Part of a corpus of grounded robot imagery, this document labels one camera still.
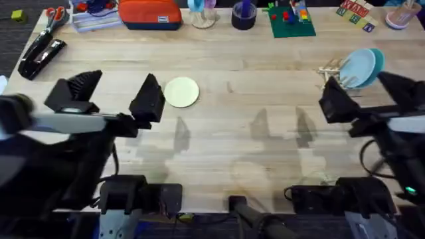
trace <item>green light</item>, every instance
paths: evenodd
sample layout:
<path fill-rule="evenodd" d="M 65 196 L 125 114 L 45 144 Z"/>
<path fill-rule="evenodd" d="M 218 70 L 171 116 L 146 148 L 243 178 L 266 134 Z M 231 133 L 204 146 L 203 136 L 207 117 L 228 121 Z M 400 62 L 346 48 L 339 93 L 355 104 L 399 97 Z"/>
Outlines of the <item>green light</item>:
<path fill-rule="evenodd" d="M 411 187 L 405 187 L 406 191 L 408 191 L 412 195 L 416 195 L 416 190 Z"/>

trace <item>orange pencil case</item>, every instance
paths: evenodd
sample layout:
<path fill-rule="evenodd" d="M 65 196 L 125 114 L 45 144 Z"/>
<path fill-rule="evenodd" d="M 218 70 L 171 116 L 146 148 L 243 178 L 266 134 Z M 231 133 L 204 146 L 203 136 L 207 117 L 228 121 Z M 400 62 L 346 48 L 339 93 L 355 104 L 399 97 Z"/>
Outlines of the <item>orange pencil case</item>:
<path fill-rule="evenodd" d="M 173 0 L 121 0 L 118 13 L 130 30 L 177 30 L 183 22 Z"/>

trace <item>beige plate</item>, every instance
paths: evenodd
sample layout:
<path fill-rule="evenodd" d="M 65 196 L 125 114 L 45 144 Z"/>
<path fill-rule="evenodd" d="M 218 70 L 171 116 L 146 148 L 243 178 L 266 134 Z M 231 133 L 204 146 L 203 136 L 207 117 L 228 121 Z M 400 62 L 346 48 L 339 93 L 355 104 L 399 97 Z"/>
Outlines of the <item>beige plate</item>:
<path fill-rule="evenodd" d="M 176 108 L 191 106 L 199 97 L 197 83 L 188 77 L 177 77 L 165 86 L 164 96 L 168 104 Z"/>

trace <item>light blue plate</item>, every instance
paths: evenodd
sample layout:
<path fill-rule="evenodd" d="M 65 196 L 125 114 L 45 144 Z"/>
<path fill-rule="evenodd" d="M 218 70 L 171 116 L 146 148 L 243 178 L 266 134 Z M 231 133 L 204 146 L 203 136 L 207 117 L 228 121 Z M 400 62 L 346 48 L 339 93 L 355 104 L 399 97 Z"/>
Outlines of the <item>light blue plate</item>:
<path fill-rule="evenodd" d="M 356 88 L 364 88 L 366 86 L 370 86 L 377 79 L 378 73 L 384 70 L 384 53 L 377 48 L 371 48 L 371 51 L 375 55 L 375 68 L 373 69 L 371 76 L 369 76 L 369 79 L 367 79 L 365 82 L 363 82 L 360 86 L 357 86 Z"/>
<path fill-rule="evenodd" d="M 375 54 L 370 49 L 361 49 L 353 51 L 345 61 L 349 60 L 344 67 L 342 67 L 339 77 L 340 79 L 346 77 L 342 82 L 346 82 L 346 88 L 356 88 L 369 79 L 373 69 L 375 68 Z"/>

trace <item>red scissors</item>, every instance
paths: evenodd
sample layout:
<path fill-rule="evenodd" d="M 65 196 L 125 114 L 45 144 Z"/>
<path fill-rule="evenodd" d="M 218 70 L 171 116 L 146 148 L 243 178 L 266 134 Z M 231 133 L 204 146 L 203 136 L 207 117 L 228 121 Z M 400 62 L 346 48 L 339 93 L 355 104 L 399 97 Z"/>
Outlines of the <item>red scissors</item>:
<path fill-rule="evenodd" d="M 49 7 L 46 16 L 48 17 L 46 30 L 49 33 L 53 33 L 57 28 L 63 26 L 69 20 L 69 14 L 64 7 L 58 7 L 57 9 Z"/>

